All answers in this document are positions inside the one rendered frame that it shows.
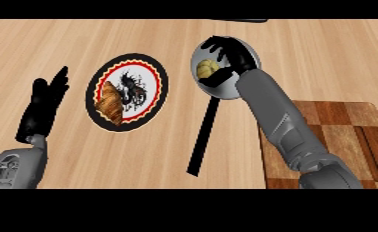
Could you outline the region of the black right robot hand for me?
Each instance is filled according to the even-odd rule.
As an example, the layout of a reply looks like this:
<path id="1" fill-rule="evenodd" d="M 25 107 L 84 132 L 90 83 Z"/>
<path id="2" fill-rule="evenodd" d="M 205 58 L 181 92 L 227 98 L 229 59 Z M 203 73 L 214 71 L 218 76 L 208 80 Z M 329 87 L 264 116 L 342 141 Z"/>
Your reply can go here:
<path id="1" fill-rule="evenodd" d="M 246 47 L 234 38 L 211 36 L 201 48 L 209 49 L 209 52 L 220 50 L 217 61 L 227 58 L 230 64 L 229 67 L 220 68 L 208 78 L 199 80 L 199 83 L 206 87 L 215 88 L 232 77 L 232 73 L 240 75 L 248 70 L 258 68 Z"/>

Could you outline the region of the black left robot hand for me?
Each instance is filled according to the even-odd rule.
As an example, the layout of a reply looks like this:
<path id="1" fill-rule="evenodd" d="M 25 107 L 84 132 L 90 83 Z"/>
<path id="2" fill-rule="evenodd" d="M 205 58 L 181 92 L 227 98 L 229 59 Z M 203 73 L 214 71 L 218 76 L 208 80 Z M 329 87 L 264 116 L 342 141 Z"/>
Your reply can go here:
<path id="1" fill-rule="evenodd" d="M 14 139 L 28 144 L 29 138 L 38 134 L 48 136 L 56 110 L 59 108 L 68 85 L 68 67 L 63 66 L 51 82 L 37 78 L 32 82 L 31 101 L 25 109 Z"/>

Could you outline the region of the yellow squash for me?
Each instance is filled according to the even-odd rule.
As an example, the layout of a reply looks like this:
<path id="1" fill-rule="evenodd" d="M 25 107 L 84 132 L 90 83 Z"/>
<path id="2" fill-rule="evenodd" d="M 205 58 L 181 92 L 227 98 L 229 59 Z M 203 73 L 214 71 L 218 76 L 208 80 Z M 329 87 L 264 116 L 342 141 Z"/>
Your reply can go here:
<path id="1" fill-rule="evenodd" d="M 196 65 L 198 78 L 208 78 L 218 69 L 217 62 L 211 59 L 203 59 Z"/>

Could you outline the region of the checkered wooden cutting board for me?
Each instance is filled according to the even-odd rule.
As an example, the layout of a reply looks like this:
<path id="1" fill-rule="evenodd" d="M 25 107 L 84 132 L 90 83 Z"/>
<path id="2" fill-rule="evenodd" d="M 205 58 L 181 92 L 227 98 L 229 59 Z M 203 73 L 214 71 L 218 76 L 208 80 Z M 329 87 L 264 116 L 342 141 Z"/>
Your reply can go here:
<path id="1" fill-rule="evenodd" d="M 294 104 L 328 151 L 345 162 L 364 189 L 378 189 L 378 109 L 369 102 L 298 101 Z M 267 189 L 298 189 L 291 171 L 258 126 Z"/>

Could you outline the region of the dark flat object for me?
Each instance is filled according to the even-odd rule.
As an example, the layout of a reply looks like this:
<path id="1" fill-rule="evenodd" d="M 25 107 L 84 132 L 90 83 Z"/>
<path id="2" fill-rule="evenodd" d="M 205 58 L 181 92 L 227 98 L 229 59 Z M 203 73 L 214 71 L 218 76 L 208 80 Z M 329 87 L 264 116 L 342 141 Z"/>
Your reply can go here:
<path id="1" fill-rule="evenodd" d="M 268 19 L 211 19 L 215 21 L 230 21 L 230 22 L 246 22 L 246 23 L 265 23 Z"/>

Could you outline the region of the brown croissant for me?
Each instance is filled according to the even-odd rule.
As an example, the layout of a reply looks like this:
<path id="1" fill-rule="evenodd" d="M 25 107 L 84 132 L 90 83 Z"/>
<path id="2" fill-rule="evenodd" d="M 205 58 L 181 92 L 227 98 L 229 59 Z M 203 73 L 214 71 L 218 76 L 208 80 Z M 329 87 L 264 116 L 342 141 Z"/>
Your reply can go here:
<path id="1" fill-rule="evenodd" d="M 122 102 L 116 88 L 109 81 L 103 84 L 102 97 L 94 108 L 110 120 L 112 124 L 119 126 L 122 123 Z"/>

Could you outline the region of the black rimmed patterned plate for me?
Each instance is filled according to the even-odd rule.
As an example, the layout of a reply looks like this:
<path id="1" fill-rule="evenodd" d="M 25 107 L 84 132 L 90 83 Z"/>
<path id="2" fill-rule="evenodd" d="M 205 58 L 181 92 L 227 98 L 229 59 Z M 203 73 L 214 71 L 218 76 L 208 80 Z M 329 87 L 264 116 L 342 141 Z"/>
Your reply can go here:
<path id="1" fill-rule="evenodd" d="M 122 123 L 115 126 L 96 110 L 102 88 L 109 81 L 122 102 Z M 155 117 L 168 94 L 168 76 L 161 63 L 139 53 L 115 57 L 99 68 L 85 90 L 85 109 L 97 126 L 110 132 L 125 132 L 141 127 Z"/>

